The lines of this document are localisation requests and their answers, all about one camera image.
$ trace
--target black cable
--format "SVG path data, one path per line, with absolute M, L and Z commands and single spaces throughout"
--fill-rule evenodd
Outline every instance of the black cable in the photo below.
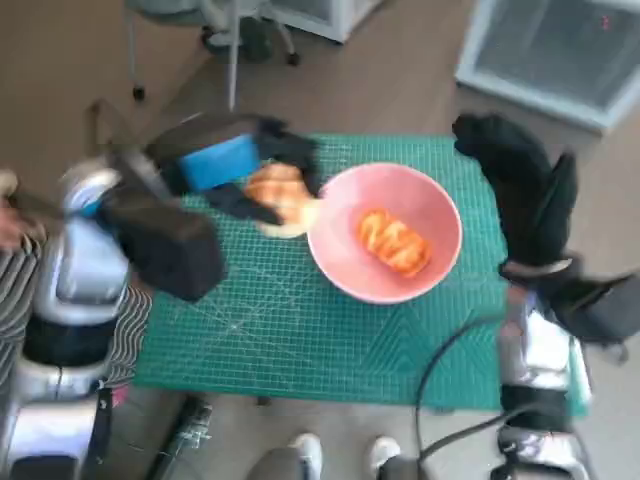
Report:
M 447 351 L 449 351 L 449 349 L 452 346 L 454 346 L 456 342 L 460 340 L 461 337 L 465 336 L 467 333 L 469 333 L 472 330 L 475 330 L 476 328 L 483 327 L 486 325 L 492 325 L 494 323 L 498 323 L 501 320 L 502 320 L 502 317 L 492 316 L 492 317 L 480 317 L 471 322 L 465 323 L 460 328 L 458 328 L 444 343 L 442 343 L 442 345 L 438 347 L 436 352 L 433 354 L 433 357 L 431 357 L 431 360 L 429 360 L 429 363 L 427 364 L 427 367 L 424 369 L 422 377 L 420 378 L 420 384 L 418 386 L 418 390 L 416 394 L 415 409 L 414 409 L 414 422 L 415 422 L 414 427 L 416 432 L 416 444 L 418 447 L 417 448 L 418 452 L 422 452 L 422 445 L 423 445 L 422 431 L 420 430 L 420 408 L 422 407 L 422 398 L 424 397 L 424 392 L 426 390 L 427 383 L 429 382 L 429 379 L 431 378 L 431 374 L 435 370 L 436 366 L 438 365 L 438 363 L 440 362 L 444 354 L 447 353 Z M 420 478 L 420 471 L 422 469 L 421 457 L 422 457 L 422 454 L 418 459 L 418 478 Z
M 433 455 L 434 453 L 436 453 L 437 451 L 439 451 L 440 449 L 451 445 L 454 442 L 457 442 L 458 440 L 462 440 L 464 438 L 467 438 L 471 435 L 474 435 L 476 433 L 479 433 L 483 430 L 486 430 L 487 428 L 491 428 L 494 427 L 496 425 L 499 424 L 503 424 L 505 422 L 508 422 L 509 420 L 513 419 L 514 417 L 521 415 L 523 413 L 526 412 L 531 412 L 531 411 L 536 411 L 536 412 L 542 412 L 542 413 L 549 413 L 549 411 L 551 411 L 552 413 L 556 413 L 555 412 L 555 408 L 550 407 L 549 405 L 544 405 L 541 403 L 527 403 L 525 405 L 521 405 L 519 407 L 516 407 L 508 412 L 504 412 L 501 415 L 498 415 L 496 417 L 493 417 L 489 420 L 486 420 L 484 422 L 480 422 L 476 425 L 473 425 L 471 427 L 467 427 L 463 430 L 460 430 L 458 432 L 454 432 L 450 435 L 447 435 L 443 438 L 441 438 L 440 440 L 437 440 L 435 442 L 433 442 L 431 445 L 422 448 L 422 432 L 420 430 L 420 408 L 422 406 L 422 398 L 424 397 L 424 392 L 426 390 L 427 384 L 429 382 L 429 379 L 431 378 L 431 375 L 433 373 L 433 371 L 435 370 L 436 366 L 438 365 L 438 363 L 440 362 L 440 360 L 442 359 L 442 357 L 444 356 L 445 353 L 447 353 L 447 351 L 449 351 L 449 349 L 454 346 L 458 340 L 460 340 L 461 337 L 463 337 L 464 335 L 466 335 L 467 333 L 469 333 L 472 330 L 475 330 L 476 328 L 479 327 L 483 327 L 483 326 L 487 326 L 487 325 L 492 325 L 494 323 L 498 323 L 499 321 L 501 321 L 501 317 L 481 317 L 478 318 L 474 321 L 465 323 L 464 325 L 462 325 L 460 328 L 458 328 L 444 343 L 442 343 L 442 345 L 440 345 L 440 347 L 438 347 L 438 349 L 436 350 L 436 352 L 433 354 L 433 357 L 431 357 L 431 360 L 429 361 L 429 363 L 427 364 L 427 367 L 424 370 L 424 373 L 422 374 L 422 377 L 420 378 L 420 385 L 418 386 L 418 391 L 417 391 L 417 395 L 416 395 L 416 403 L 415 403 L 415 410 L 414 410 L 414 421 L 415 421 L 415 432 L 416 432 L 416 442 L 417 442 L 417 450 L 419 453 L 418 455 L 418 460 L 416 462 L 416 466 L 417 466 L 417 474 L 418 476 L 416 478 L 429 478 L 428 476 L 425 477 L 426 473 L 423 474 L 423 469 L 422 469 L 422 463 L 431 455 Z
M 521 405 L 517 408 L 514 408 L 508 412 L 505 412 L 501 415 L 497 415 L 489 420 L 485 420 L 484 422 L 477 423 L 471 427 L 464 428 L 457 432 L 454 432 L 446 437 L 442 437 L 440 440 L 433 442 L 428 447 L 422 449 L 420 451 L 420 456 L 418 457 L 418 461 L 420 463 L 424 462 L 428 457 L 436 453 L 438 450 L 450 445 L 458 440 L 462 440 L 463 438 L 469 437 L 471 435 L 475 435 L 476 433 L 480 433 L 487 428 L 494 427 L 496 425 L 500 425 L 502 423 L 508 422 L 509 420 L 517 417 L 518 415 L 522 415 L 527 412 L 542 412 L 542 413 L 555 413 L 556 409 L 549 408 L 541 403 L 527 403 Z

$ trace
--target pink bowl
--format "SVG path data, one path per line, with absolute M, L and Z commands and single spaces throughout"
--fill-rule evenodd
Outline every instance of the pink bowl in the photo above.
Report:
M 453 201 L 427 175 L 393 163 L 345 170 L 323 189 L 321 213 L 309 232 L 311 254 L 338 288 L 369 303 L 400 303 L 422 295 L 451 271 L 462 245 L 462 224 Z M 385 208 L 427 239 L 433 256 L 412 278 L 383 264 L 358 242 L 362 215 Z

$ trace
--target orange food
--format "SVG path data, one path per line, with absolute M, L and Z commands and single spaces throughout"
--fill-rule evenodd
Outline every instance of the orange food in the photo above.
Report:
M 431 259 L 429 242 L 384 209 L 371 210 L 362 217 L 358 240 L 380 261 L 405 277 L 413 277 Z
M 246 195 L 274 210 L 282 225 L 260 223 L 269 237 L 293 238 L 306 233 L 318 216 L 320 200 L 311 196 L 302 172 L 284 163 L 269 163 L 255 172 L 245 187 Z

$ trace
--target striped clothing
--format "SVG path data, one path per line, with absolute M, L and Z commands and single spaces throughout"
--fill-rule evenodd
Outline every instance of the striped clothing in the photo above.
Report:
M 13 359 L 22 345 L 42 247 L 41 241 L 24 236 L 19 250 L 0 250 L 0 392 L 7 388 Z M 150 295 L 127 287 L 109 351 L 107 386 L 119 387 L 133 378 L 150 309 Z

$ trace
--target wheel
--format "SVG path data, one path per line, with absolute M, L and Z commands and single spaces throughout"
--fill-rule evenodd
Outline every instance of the wheel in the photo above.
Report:
M 145 91 L 144 87 L 140 86 L 133 87 L 133 91 L 131 93 L 133 94 L 133 99 L 136 102 L 144 101 L 145 97 L 147 96 L 147 92 Z
M 289 53 L 287 54 L 287 65 L 291 65 L 292 67 L 297 67 L 300 65 L 300 54 L 299 53 Z
M 204 48 L 209 50 L 209 39 L 213 36 L 213 29 L 211 27 L 202 27 L 200 31 L 200 43 Z

